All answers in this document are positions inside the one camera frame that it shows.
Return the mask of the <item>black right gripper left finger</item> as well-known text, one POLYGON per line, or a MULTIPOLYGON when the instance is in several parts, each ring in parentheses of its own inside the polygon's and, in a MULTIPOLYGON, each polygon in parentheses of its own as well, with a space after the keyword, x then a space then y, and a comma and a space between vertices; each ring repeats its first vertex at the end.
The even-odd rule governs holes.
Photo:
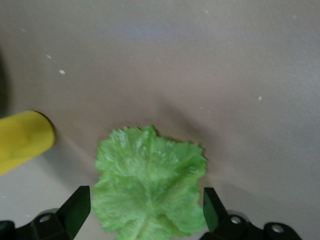
POLYGON ((91 212, 89 186, 80 186, 60 208, 47 209, 29 223, 16 227, 0 222, 2 240, 73 240, 91 212))

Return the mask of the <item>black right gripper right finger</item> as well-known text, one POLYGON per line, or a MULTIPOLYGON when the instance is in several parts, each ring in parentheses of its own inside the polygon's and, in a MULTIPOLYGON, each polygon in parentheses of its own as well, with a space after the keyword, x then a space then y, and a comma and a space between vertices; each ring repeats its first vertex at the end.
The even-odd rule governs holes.
POLYGON ((203 190, 203 214, 208 232, 202 240, 300 240, 290 226, 280 222, 268 222, 258 228, 238 213, 228 212, 215 189, 203 190))

